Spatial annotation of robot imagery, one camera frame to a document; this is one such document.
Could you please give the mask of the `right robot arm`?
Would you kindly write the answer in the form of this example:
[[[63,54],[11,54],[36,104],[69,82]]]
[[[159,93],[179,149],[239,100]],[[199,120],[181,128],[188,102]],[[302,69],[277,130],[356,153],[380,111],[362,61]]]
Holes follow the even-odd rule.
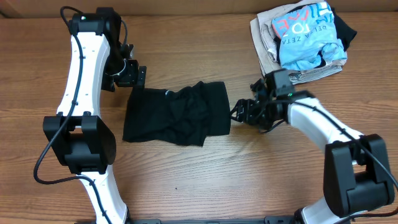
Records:
[[[268,73],[250,86],[254,99],[240,99],[230,118],[268,133],[287,123],[304,133],[324,153],[323,197],[289,216],[268,216],[265,223],[352,223],[384,218],[375,213],[394,202],[392,175],[383,138],[364,135],[329,113],[307,90],[296,91],[286,70]]]

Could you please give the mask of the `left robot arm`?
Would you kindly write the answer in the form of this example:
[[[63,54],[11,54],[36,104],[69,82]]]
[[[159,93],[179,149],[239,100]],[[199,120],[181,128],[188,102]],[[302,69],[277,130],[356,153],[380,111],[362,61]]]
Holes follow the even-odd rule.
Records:
[[[133,59],[134,46],[120,40],[126,23],[112,7],[94,13],[74,9],[65,20],[72,56],[67,85],[54,116],[46,116],[43,130],[49,143],[34,167],[34,179],[44,185],[79,180],[95,210],[95,223],[131,223],[113,172],[116,139],[101,119],[100,94],[116,87],[144,88],[146,67]],[[72,176],[42,180],[38,171],[53,150]]]

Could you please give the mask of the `black t-shirt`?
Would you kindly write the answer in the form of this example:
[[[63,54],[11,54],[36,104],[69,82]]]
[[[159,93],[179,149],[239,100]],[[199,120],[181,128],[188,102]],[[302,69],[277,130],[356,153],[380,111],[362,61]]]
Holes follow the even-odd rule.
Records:
[[[178,92],[135,88],[127,103],[123,141],[202,146],[208,136],[230,133],[229,112],[224,82],[198,82]]]

